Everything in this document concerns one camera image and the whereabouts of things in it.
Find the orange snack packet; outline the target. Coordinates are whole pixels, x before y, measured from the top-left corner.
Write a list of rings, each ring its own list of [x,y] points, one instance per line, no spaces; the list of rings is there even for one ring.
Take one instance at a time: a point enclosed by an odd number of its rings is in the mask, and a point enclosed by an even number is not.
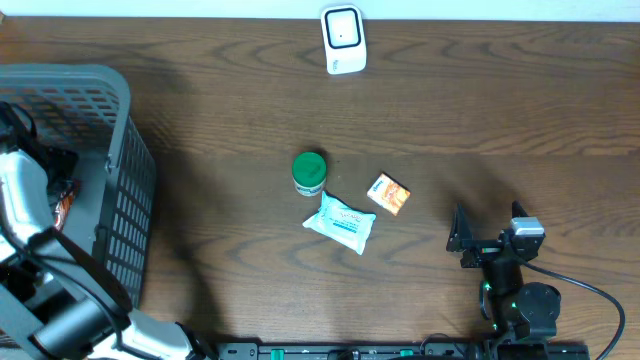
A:
[[[385,173],[381,173],[367,191],[367,197],[383,209],[397,216],[411,192],[393,180]]]

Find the white teal wipes pack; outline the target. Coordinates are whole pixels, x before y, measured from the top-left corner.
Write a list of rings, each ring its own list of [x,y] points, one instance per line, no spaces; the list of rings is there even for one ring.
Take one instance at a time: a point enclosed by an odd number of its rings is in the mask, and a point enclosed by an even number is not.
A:
[[[323,191],[318,211],[305,220],[302,226],[362,255],[375,220],[374,213],[352,209],[338,198]]]

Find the green lid jar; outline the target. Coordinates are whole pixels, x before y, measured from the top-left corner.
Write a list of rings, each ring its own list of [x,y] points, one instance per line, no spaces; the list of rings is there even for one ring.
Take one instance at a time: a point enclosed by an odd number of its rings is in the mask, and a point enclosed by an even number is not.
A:
[[[316,152],[299,154],[292,164],[292,178],[299,194],[307,197],[319,194],[326,185],[325,159]]]

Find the red chocolate bar wrapper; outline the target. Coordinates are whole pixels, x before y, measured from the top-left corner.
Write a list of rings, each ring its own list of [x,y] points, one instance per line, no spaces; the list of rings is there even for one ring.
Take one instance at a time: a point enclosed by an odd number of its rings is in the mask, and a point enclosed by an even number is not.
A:
[[[78,179],[71,179],[66,182],[60,193],[53,211],[54,227],[62,231],[69,216],[74,200],[79,194],[81,182]]]

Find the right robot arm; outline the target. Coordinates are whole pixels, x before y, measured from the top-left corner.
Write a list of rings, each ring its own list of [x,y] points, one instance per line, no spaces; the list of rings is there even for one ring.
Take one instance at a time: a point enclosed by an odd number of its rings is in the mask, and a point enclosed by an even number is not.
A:
[[[446,250],[460,253],[463,268],[479,268],[482,316],[494,334],[470,345],[466,359],[547,359],[547,341],[557,334],[561,295],[540,282],[526,283],[521,267],[538,256],[545,239],[539,220],[517,202],[509,226],[494,239],[474,237],[463,208],[454,211]]]

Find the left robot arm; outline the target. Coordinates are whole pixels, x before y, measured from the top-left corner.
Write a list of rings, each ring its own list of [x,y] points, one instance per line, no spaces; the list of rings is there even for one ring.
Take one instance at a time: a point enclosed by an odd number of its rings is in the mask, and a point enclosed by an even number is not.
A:
[[[1,328],[34,359],[214,359],[138,307],[155,165],[119,107],[1,105]]]

